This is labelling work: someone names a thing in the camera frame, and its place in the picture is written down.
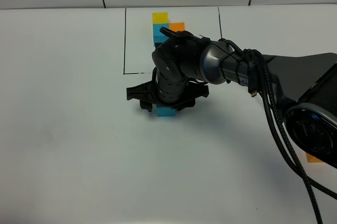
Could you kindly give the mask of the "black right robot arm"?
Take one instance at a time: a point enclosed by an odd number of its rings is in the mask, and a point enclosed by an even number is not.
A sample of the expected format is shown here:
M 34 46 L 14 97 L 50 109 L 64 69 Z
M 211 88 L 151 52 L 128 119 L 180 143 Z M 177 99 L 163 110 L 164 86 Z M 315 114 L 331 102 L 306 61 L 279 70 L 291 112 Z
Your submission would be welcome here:
M 152 53 L 149 82 L 126 90 L 142 109 L 182 110 L 209 94 L 209 84 L 237 83 L 268 101 L 277 124 L 306 153 L 336 166 L 336 54 L 288 57 L 240 49 L 162 27 L 166 40 Z

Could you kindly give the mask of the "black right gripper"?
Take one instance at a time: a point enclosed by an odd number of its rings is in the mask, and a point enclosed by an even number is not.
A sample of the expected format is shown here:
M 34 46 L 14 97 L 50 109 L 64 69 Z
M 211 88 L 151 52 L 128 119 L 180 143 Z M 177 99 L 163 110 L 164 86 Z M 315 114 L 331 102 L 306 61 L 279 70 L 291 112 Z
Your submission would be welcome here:
M 152 112 L 153 105 L 170 107 L 176 111 L 192 108 L 197 98 L 206 98 L 208 95 L 209 87 L 206 84 L 197 83 L 186 76 L 173 81 L 157 68 L 153 69 L 149 82 L 126 89 L 126 99 L 139 100 L 141 109 L 148 112 Z

